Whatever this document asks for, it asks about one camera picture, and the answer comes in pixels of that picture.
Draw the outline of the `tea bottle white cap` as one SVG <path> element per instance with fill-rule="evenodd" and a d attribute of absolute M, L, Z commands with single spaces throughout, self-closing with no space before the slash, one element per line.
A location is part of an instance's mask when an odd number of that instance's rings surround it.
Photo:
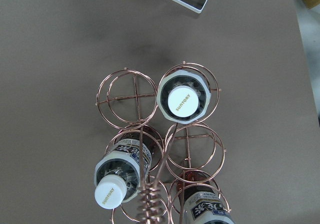
<path fill-rule="evenodd" d="M 94 196 L 104 209 L 114 209 L 135 198 L 140 186 L 140 133 L 119 136 L 110 152 L 97 163 Z"/>
<path fill-rule="evenodd" d="M 191 187 L 189 183 L 178 181 L 176 191 L 180 192 L 179 202 L 183 204 L 183 223 L 234 223 L 212 188 L 203 185 Z"/>
<path fill-rule="evenodd" d="M 189 124 L 204 117 L 211 93 L 199 74 L 177 70 L 161 80 L 156 98 L 166 119 Z"/>

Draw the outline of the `copper wire bottle basket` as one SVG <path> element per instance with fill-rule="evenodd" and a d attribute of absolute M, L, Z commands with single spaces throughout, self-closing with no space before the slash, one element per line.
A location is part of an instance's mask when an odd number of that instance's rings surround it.
<path fill-rule="evenodd" d="M 166 119 L 157 104 L 161 80 L 177 70 L 199 74 L 211 93 L 204 117 L 189 124 Z M 125 68 L 105 77 L 98 88 L 98 111 L 118 131 L 107 142 L 103 157 L 122 134 L 140 133 L 139 191 L 131 201 L 109 209 L 111 223 L 183 223 L 178 181 L 212 188 L 230 214 L 229 203 L 215 179 L 223 167 L 226 148 L 206 124 L 220 98 L 214 74 L 200 64 L 183 62 L 170 68 L 160 82 L 156 84 L 146 74 Z"/>

